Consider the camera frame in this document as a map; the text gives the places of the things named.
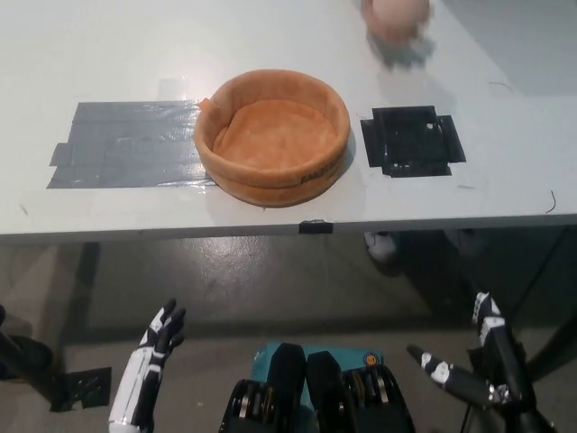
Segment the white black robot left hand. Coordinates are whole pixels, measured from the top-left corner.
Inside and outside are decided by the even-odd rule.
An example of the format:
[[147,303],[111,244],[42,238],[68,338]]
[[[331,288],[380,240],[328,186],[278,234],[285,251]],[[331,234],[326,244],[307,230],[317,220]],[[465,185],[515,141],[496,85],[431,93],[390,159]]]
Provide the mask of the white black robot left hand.
[[186,311],[170,299],[146,328],[132,352],[110,410],[110,433],[140,433],[154,430],[154,409],[165,364],[184,341]]

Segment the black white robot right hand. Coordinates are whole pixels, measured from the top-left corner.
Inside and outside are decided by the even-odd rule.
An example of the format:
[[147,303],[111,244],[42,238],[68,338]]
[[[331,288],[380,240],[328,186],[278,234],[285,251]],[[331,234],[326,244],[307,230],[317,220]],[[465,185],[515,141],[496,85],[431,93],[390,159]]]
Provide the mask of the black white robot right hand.
[[473,352],[480,362],[481,369],[477,373],[442,360],[416,345],[409,345],[407,351],[436,386],[461,401],[483,408],[512,406],[519,411],[533,410],[536,394],[524,357],[490,293],[480,291],[476,294],[472,323],[480,341],[480,346]]

